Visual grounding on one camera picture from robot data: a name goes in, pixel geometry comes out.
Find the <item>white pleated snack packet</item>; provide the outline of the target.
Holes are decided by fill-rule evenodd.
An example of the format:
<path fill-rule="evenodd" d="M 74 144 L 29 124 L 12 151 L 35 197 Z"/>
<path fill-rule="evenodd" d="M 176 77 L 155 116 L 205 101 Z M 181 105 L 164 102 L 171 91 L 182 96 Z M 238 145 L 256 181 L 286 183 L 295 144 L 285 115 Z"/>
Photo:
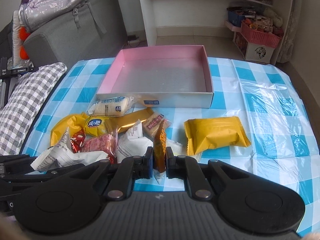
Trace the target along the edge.
<path fill-rule="evenodd" d="M 153 142 L 143 135 L 142 122 L 138 120 L 118 139 L 117 162 L 121 163 L 128 157 L 143 156 L 149 146 L 153 146 Z"/>

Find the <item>red plastic basket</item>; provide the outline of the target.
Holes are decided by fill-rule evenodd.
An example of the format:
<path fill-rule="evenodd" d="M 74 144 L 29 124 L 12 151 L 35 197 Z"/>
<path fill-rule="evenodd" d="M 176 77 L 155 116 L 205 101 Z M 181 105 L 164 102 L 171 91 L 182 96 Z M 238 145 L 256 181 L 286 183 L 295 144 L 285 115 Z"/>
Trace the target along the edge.
<path fill-rule="evenodd" d="M 251 29 L 244 20 L 241 22 L 241 34 L 249 43 L 264 45 L 274 49 L 277 48 L 281 41 L 281 38 L 277 35 Z"/>

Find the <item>white text snack packet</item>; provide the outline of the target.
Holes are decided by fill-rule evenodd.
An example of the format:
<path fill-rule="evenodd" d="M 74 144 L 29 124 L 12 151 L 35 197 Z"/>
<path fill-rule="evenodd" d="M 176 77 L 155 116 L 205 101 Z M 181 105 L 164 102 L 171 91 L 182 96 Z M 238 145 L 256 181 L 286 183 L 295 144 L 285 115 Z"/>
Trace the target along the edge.
<path fill-rule="evenodd" d="M 67 128 L 57 144 L 42 152 L 32 163 L 35 171 L 49 171 L 76 164 L 89 165 L 107 159 L 104 151 L 73 153 L 69 128 Z"/>

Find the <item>clear cracker packet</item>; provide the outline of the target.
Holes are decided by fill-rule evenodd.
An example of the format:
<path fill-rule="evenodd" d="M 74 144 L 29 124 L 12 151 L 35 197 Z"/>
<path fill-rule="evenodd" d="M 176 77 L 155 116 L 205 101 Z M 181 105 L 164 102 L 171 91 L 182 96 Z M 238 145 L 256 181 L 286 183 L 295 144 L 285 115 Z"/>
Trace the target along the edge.
<path fill-rule="evenodd" d="M 153 138 L 155 136 L 162 121 L 164 129 L 167 129 L 171 125 L 171 122 L 163 114 L 157 112 L 153 113 L 143 122 L 143 130 L 148 137 Z"/>

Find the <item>power strip on floor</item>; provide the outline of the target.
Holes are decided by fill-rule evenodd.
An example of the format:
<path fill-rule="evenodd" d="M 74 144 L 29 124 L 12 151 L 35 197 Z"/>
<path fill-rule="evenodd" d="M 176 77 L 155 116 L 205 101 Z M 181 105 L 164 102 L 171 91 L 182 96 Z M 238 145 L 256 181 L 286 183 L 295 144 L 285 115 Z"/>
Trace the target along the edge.
<path fill-rule="evenodd" d="M 126 46 L 127 48 L 137 48 L 137 47 L 146 47 L 148 44 L 146 41 L 141 40 L 136 35 L 129 35 L 127 37 Z"/>

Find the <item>gold wafer bar packet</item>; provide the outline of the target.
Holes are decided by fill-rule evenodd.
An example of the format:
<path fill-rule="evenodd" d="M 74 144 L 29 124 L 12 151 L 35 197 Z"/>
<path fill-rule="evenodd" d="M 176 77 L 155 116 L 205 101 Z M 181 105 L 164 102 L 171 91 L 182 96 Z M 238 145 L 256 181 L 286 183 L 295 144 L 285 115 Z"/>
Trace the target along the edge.
<path fill-rule="evenodd" d="M 151 108 L 145 108 L 121 117 L 107 119 L 105 126 L 108 132 L 117 131 L 118 133 L 123 133 L 131 128 L 138 120 L 140 120 L 141 123 L 145 122 L 153 113 L 154 111 Z"/>

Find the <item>red candy packet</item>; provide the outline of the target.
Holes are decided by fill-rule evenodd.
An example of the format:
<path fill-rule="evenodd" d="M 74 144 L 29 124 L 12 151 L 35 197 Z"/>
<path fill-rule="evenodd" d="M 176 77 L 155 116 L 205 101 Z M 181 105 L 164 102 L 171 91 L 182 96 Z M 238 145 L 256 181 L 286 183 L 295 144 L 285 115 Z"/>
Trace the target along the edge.
<path fill-rule="evenodd" d="M 71 148 L 74 153 L 81 152 L 81 148 L 84 146 L 86 140 L 86 134 L 83 129 L 76 132 L 71 136 Z"/>

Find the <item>pink peach snack bar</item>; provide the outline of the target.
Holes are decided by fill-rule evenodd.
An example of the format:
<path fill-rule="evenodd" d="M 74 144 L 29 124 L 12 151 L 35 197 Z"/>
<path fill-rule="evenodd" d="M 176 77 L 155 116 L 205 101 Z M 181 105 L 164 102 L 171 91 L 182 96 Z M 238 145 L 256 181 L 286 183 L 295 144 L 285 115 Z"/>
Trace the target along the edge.
<path fill-rule="evenodd" d="M 118 133 L 105 133 L 91 139 L 86 139 L 81 152 L 104 151 L 107 159 L 112 163 L 117 163 L 116 149 L 117 149 Z"/>

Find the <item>blue white checkered tablecloth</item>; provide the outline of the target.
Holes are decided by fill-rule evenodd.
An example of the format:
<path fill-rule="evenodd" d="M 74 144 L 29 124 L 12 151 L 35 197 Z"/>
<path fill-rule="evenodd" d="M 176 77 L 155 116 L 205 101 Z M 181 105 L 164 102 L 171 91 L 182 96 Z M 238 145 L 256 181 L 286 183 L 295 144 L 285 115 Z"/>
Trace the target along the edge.
<path fill-rule="evenodd" d="M 167 137 L 185 145 L 189 119 L 240 118 L 251 141 L 203 152 L 201 162 L 218 159 L 296 191 L 305 203 L 300 235 L 319 231 L 319 148 L 304 103 L 290 78 L 268 65 L 209 58 L 214 98 L 210 108 L 159 108 L 171 123 Z M 79 61 L 54 89 L 22 153 L 40 155 L 52 128 L 65 116 L 87 111 L 112 58 Z"/>

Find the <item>grey white checkered cushion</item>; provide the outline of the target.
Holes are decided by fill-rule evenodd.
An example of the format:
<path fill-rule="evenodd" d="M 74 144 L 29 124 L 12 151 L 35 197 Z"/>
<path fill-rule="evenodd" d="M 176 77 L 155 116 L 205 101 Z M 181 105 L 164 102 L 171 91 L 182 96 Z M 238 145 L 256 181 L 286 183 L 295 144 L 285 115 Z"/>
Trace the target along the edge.
<path fill-rule="evenodd" d="M 1 155 L 17 155 L 47 97 L 67 72 L 62 62 L 40 67 L 24 74 L 7 104 L 1 108 Z"/>

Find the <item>pink shallow cardboard box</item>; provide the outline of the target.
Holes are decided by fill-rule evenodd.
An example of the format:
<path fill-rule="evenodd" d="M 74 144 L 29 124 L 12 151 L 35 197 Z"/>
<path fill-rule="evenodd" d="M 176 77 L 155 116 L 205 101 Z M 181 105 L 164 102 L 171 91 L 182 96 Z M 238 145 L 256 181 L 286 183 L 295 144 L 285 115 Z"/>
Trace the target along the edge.
<path fill-rule="evenodd" d="M 210 108 L 213 82 L 204 46 L 123 49 L 96 92 L 100 100 L 134 97 L 145 107 Z"/>

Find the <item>small yellow snack bag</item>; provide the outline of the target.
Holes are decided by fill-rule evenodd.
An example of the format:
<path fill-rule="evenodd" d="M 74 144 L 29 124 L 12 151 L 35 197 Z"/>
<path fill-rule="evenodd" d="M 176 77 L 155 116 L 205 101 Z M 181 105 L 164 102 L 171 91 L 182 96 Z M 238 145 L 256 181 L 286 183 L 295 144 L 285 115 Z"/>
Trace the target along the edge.
<path fill-rule="evenodd" d="M 227 146 L 249 147 L 245 129 L 237 116 L 189 119 L 184 122 L 187 137 L 187 155 Z"/>

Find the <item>grey sofa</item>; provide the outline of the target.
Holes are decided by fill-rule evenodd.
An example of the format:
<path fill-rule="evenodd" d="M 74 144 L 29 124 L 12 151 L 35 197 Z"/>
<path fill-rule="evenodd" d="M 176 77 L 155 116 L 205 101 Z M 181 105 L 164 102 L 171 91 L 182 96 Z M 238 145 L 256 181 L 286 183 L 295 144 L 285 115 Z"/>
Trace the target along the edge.
<path fill-rule="evenodd" d="M 127 41 L 118 0 L 88 0 L 46 23 L 26 39 L 23 47 L 40 67 L 62 62 L 114 57 Z"/>

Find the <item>yellow blue-label snack packet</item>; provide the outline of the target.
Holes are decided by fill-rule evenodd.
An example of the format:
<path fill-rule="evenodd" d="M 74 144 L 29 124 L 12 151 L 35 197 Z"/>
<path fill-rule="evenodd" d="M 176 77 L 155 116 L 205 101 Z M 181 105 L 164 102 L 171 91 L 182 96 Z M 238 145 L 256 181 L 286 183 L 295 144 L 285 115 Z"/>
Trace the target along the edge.
<path fill-rule="evenodd" d="M 90 116 L 84 124 L 84 132 L 92 137 L 98 137 L 112 131 L 112 123 L 110 118 L 106 116 Z"/>

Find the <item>white bread roll packet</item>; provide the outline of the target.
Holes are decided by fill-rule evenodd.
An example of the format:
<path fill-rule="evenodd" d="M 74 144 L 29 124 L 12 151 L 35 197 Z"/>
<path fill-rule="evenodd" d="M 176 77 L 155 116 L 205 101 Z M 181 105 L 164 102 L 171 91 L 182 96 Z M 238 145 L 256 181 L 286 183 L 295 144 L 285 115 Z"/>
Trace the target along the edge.
<path fill-rule="evenodd" d="M 137 102 L 133 96 L 118 96 L 95 102 L 87 113 L 94 116 L 121 117 Z"/>

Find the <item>white bookshelf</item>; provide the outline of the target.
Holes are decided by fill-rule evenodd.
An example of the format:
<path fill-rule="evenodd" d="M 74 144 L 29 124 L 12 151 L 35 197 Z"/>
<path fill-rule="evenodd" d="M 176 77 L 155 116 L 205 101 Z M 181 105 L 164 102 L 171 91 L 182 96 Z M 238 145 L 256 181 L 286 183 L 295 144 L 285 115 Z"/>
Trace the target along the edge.
<path fill-rule="evenodd" d="M 255 0 L 140 0 L 140 6 L 148 46 L 154 46 L 160 36 L 227 37 L 227 8 L 237 5 L 271 7 L 287 32 L 294 1 L 272 0 L 268 5 Z"/>

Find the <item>white printed storage box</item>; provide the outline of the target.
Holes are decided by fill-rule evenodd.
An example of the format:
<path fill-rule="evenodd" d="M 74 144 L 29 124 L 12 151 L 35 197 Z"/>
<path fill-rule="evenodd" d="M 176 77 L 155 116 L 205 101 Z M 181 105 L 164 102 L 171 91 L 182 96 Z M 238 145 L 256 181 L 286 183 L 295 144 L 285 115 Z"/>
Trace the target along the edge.
<path fill-rule="evenodd" d="M 233 42 L 240 50 L 244 60 L 264 64 L 270 63 L 274 48 L 250 43 L 240 32 L 234 33 Z"/>

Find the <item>orange white snack packet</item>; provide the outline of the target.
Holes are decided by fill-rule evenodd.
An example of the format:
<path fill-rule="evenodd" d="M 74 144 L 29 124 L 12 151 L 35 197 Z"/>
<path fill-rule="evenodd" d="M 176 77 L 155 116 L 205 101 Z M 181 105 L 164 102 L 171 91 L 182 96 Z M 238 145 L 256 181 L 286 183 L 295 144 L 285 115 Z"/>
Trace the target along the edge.
<path fill-rule="evenodd" d="M 162 120 L 153 139 L 153 175 L 159 184 L 162 182 L 166 172 L 166 142 L 167 135 L 164 129 L 164 120 Z"/>

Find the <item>blue storage bin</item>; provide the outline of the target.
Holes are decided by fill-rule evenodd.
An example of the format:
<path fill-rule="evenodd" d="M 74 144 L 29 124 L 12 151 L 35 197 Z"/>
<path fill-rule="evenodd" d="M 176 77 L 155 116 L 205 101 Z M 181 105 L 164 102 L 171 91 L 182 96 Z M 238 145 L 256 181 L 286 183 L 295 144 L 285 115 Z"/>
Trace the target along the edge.
<path fill-rule="evenodd" d="M 256 11 L 253 7 L 228 7 L 227 8 L 229 22 L 236 26 L 241 27 L 241 23 L 248 16 L 254 18 Z"/>

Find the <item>large yellow snack bag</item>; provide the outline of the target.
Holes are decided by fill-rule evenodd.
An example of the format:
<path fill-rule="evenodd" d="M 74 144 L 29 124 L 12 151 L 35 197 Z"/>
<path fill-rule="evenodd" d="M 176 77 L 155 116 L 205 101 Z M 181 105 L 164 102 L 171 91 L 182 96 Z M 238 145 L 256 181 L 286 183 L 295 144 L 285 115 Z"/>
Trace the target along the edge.
<path fill-rule="evenodd" d="M 69 129 L 69 134 L 73 135 L 84 128 L 86 120 L 89 116 L 82 112 L 81 114 L 70 114 L 61 119 L 51 130 L 50 146 L 56 145 L 66 129 Z"/>

